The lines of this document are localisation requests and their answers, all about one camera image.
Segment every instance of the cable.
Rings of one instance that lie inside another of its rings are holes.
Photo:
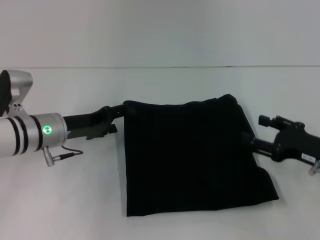
[[[74,152],[74,155],[81,155],[83,154],[84,152],[81,151],[81,150],[77,150],[77,149],[72,149],[72,148],[68,148],[68,147],[65,147],[65,146],[61,146],[64,150],[67,150],[67,151],[70,151],[70,152]]]

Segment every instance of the label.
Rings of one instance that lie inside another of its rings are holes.
[[[304,153],[302,153],[301,158],[304,159],[304,160],[307,160],[308,162],[313,163],[313,164],[316,162],[316,158],[315,157],[307,155],[307,154],[304,154]]]

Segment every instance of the white wall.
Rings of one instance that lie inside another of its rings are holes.
[[[257,124],[261,114],[304,122],[320,136],[320,67],[145,68],[320,65],[319,33],[312,27],[318,7],[311,0],[2,0],[0,69],[31,72],[24,107],[32,114],[84,114],[125,100],[182,104],[231,93],[262,139],[271,141],[276,131]],[[256,160],[280,200],[125,217],[123,120],[116,125],[119,132],[105,138],[68,140],[84,154],[51,168],[40,152],[0,159],[0,239],[320,236],[320,176],[310,177],[299,161],[260,155]]]

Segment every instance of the black fabric bag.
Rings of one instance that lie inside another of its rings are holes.
[[[253,131],[233,96],[124,104],[128,217],[279,199],[267,171],[242,147],[241,132]]]

